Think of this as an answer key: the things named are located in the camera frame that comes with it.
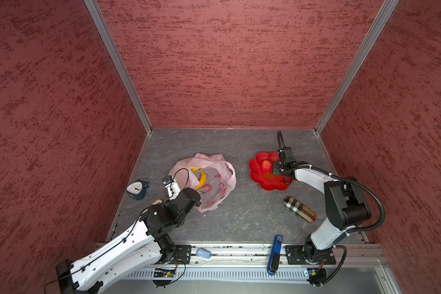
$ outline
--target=wire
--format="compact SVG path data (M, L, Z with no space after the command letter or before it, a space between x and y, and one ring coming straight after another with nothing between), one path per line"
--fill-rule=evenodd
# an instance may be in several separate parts
M284 139L282 138L282 132L281 131L278 131L277 137L278 137L279 150L282 150L283 148L286 148L286 145L284 144Z
M289 177L288 178L289 179L289 184L288 183L286 183L286 176L285 175L283 175L282 176L282 182L285 184L285 185L291 185L291 183L293 182L293 180Z
M179 260L178 260L178 253L176 253L175 272L176 272L176 269L178 268L178 263L179 263Z
M110 249L106 250L106 251L103 252L101 255L99 255L98 257L96 257L94 260L88 262L86 265L84 265L84 266L81 267L80 269L76 270L75 272L72 272L72 273L70 273L70 274L68 274L68 275L66 275L66 276L64 276L64 277L61 277L61 278L55 279L55 280L53 280L53 281L50 281L49 283L47 283L46 285L44 285L44 294L47 294L47 292L46 292L46 287L47 287L49 284L52 284L53 282L57 282L57 281L60 281L60 280L62 280L62 279L65 279L65 278L67 278L67 277L69 277L69 276L71 276L71 275L73 275L73 274L78 273L79 271L84 271L86 267L90 266L90 264L92 264L93 262L95 262L95 261L96 261L98 258L100 258L101 256L103 256L103 255L105 255L106 253L108 253L108 252L109 252L110 250L112 250L114 247L118 246L118 245L121 244L121 243L125 243L126 240L127 240L127 237L129 237L130 234L132 233L132 231L134 230L135 224L136 224L137 220L139 220L139 218L141 217L141 215L142 215L143 212L144 212L144 211L142 210L141 213L139 214L139 216L137 217L137 219L135 220L135 222L134 222L134 224L133 224L133 226L132 226L130 232L126 235L126 237L122 238L118 243L116 243L116 244L115 244L114 246L112 246Z
M188 181L189 181L189 171L188 171L187 168L180 168L179 170L177 170L176 173L173 175L173 180L175 180L176 174L177 174L179 171L181 171L182 169L186 170L186 172L188 173L188 178L186 179L185 186L183 187L183 189L185 189L185 188L186 188L186 185L188 185Z
M324 263L325 261L322 259L322 264L317 268L317 270L315 271L315 272L318 272L322 267L323 267L323 263Z
M182 260L180 260L180 262L183 263L183 264L185 265L185 269L183 270L182 275L179 276L176 280L171 281L170 283L166 284L167 286L170 285L170 284L173 284L173 283L176 282L176 281L178 281L178 280L179 280L179 279L185 274L185 272L186 272L186 263L184 263Z
M312 167L312 166L309 166L309 165L298 166L298 167L295 167L295 168L283 170L282 172L283 173L291 173L294 170L301 169L301 168L313 169L313 170L316 170L318 172L324 173L325 175L327 175L327 176L329 176L329 177L331 177L333 179L344 181L344 182L347 182L349 184L355 185L358 188L360 188L361 190L363 190L366 193L368 193L372 197L372 199L376 202L376 204L377 204L377 206L379 208L379 219L377 219L377 221L375 223L373 223L372 225L369 225L369 226L366 226L366 227L351 228L351 229L347 230L347 234L350 234L350 233L353 233L353 232L364 232L364 231L374 230L374 229L376 229L376 228L378 228L378 227L380 227L382 225L382 223L384 222L384 219L386 218L386 211L384 209L384 205L382 205L382 202L379 200L379 198L377 198L377 196L371 190L366 188L364 185L362 185L359 182L352 181L352 180L349 180L349 179L345 179L345 178L343 178L341 176L332 174L332 173L327 172L327 171L325 171L325 170L323 170L321 168L316 168L316 167Z
M341 260L338 263L337 267L335 268L335 270L333 271L333 273L331 273L331 275L329 275L327 277L327 279L325 279L322 283L314 283L312 285L315 286L321 286L321 285L325 285L326 283L328 283L333 277L335 277L335 275L338 273L338 271L340 270L341 266L343 265L343 263L345 262L345 258L346 258L346 253L347 253L347 249L346 247L344 247L343 245L336 245L336 248L341 248L343 249L343 256L341 256Z
M189 171L188 171L187 168L180 168L179 170L177 170L176 173L173 175L173 182L175 181L176 174L177 174L179 171L181 171L182 169L186 170L186 172L188 173L188 178L186 179L185 186L183 187L183 189L185 189L185 188L186 188L186 185L188 185L188 181L189 181ZM173 188L172 188L173 182L170 183L170 190L171 190L171 196L172 196L172 197L173 197ZM170 196L168 196L168 194L167 194L167 190L166 190L166 189L165 189L165 196L166 196L168 199L171 198Z

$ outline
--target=red wall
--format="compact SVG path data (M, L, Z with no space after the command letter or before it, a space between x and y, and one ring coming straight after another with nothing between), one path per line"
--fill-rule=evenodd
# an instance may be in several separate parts
M83 1L0 1L0 293L105 240L144 137Z
M314 128L382 0L100 0L155 127Z
M371 236L404 293L441 293L441 1L400 1L322 138L382 198Z

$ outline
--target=aluminum frame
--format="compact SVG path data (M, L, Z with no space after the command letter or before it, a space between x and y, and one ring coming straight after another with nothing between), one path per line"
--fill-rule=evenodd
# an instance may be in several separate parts
M153 127L148 120L148 116L145 112L144 106L142 105L141 99L139 99L139 95L137 94L134 84L131 81L123 60L119 55L118 48L116 47L116 44L111 37L110 30L106 25L106 21L104 20L98 3L96 2L96 0L84 0L84 2L88 11L90 12L96 28L98 29L98 32L100 33L101 38L103 39L103 43L105 44L106 49L108 50L108 53L113 60L114 66L116 67L116 70L118 71L119 76L123 81L126 91L134 104L134 108L137 111L137 114L139 115L142 124L144 125L145 131L147 132L147 134L151 134Z
M218 243L218 242L175 242L177 245L191 245L191 260L187 267L265 267L271 253L271 243ZM299 243L284 243L279 258L280 266L284 268L313 268L317 265L289 265L285 246L302 245ZM387 268L388 262L379 244L342 244L347 248L347 257L343 267L355 268ZM196 256L199 248L211 252L211 258ZM343 250L333 249L336 262L340 262Z
M376 268L376 274L382 290L386 294L401 294L402 291L395 280L394 274L390 268Z
M330 103L328 104L325 112L323 113L320 121L317 124L317 127L315 128L316 133L318 135L320 135L320 133L325 128L325 125L327 124L331 115L335 111L335 108L337 107L341 98L348 89L348 86L350 85L351 81L358 72L358 69L363 64L366 56L368 55L370 49L372 48L372 45L374 45L374 43L377 40L377 37L379 37L379 34L382 32L382 29L386 25L390 15L392 15L392 12L394 11L398 2L399 0L385 0L384 3L382 4L363 42L359 46L359 49L356 52L353 61L351 62L347 72L345 73L343 79L341 80L340 85L338 86L335 94L331 98Z

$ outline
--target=flower-shaped red plate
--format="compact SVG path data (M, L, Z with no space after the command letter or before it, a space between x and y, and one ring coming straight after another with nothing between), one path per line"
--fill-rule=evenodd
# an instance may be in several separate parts
M272 162L279 162L279 156L276 152L258 153L248 164L251 170L250 178L252 178L255 183L258 183L259 186L266 191L284 191L289 188L288 185L284 184L283 177L272 173L265 173L261 170L260 164L265 159L269 159ZM286 178L286 183L289 184L289 178Z

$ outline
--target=pink plastic bag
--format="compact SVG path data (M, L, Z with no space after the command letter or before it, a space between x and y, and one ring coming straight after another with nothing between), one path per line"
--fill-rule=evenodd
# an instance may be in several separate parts
M204 154L197 153L194 157L178 161L168 174L173 176L181 168L187 168L189 172L189 179L188 183L186 184L187 188L189 187L195 189L199 186L199 180L191 171L191 168L200 168L206 170L208 177L209 174L212 174L214 178L218 178L218 176L220 176L220 183L218 179L207 179L205 185L198 189L198 193L201 195L201 206L196 209L199 212L216 209L219 203L223 202L223 200L229 195L230 191L235 188L235 169L229 162L225 161L222 154L206 156ZM182 170L176 174L175 180L180 189L183 189L186 179L187 173L185 170Z

